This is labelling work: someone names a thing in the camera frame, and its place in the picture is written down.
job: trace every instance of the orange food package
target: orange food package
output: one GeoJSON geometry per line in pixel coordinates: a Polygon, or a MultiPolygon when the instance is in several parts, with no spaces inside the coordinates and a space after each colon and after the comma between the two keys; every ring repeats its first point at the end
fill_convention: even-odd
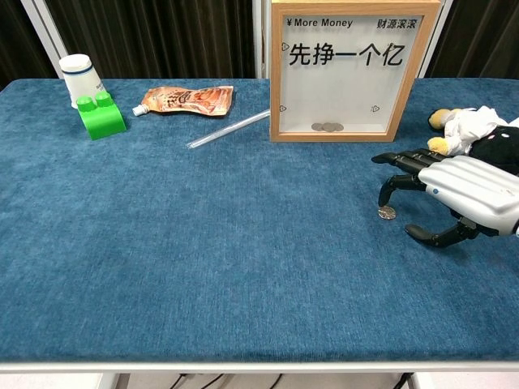
{"type": "Polygon", "coordinates": [[[233,87],[214,87],[198,90],[179,87],[159,87],[148,90],[140,105],[133,108],[135,116],[149,111],[189,111],[207,116],[223,116],[233,100],[233,87]]]}

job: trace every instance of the plastic straw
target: plastic straw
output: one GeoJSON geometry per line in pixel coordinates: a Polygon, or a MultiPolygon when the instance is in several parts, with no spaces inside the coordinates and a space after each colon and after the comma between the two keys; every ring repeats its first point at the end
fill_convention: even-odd
{"type": "Polygon", "coordinates": [[[227,135],[230,132],[239,130],[240,128],[244,126],[248,126],[251,123],[257,122],[258,120],[261,120],[263,118],[266,118],[267,116],[270,116],[270,109],[267,109],[266,111],[257,113],[254,116],[251,116],[248,119],[242,120],[238,123],[234,123],[230,126],[224,127],[221,130],[215,131],[209,135],[205,135],[202,138],[198,138],[197,140],[194,140],[192,142],[189,142],[187,144],[188,148],[196,148],[198,146],[202,146],[203,144],[206,144],[207,142],[211,142],[214,139],[218,139],[221,136],[227,135]]]}

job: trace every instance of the green lego brick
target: green lego brick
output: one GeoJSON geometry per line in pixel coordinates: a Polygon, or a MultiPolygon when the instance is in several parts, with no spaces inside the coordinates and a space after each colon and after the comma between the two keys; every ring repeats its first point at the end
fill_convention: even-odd
{"type": "Polygon", "coordinates": [[[78,112],[91,140],[104,138],[126,130],[119,108],[108,92],[96,94],[97,105],[89,96],[77,100],[78,112]]]}

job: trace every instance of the stuffed toy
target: stuffed toy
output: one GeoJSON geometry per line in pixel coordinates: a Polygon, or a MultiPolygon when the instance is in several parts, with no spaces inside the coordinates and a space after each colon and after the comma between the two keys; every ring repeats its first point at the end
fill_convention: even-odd
{"type": "Polygon", "coordinates": [[[507,123],[494,109],[438,109],[429,117],[443,137],[429,139],[429,150],[444,156],[472,156],[519,175],[519,118],[507,123]]]}

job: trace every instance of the white paper cup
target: white paper cup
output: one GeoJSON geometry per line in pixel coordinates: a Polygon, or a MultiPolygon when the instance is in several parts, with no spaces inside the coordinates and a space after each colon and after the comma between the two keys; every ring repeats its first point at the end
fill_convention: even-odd
{"type": "Polygon", "coordinates": [[[66,87],[71,95],[71,105],[78,108],[75,103],[81,96],[90,96],[96,101],[96,93],[105,90],[96,69],[90,58],[85,54],[72,54],[59,60],[59,66],[63,72],[66,87]]]}

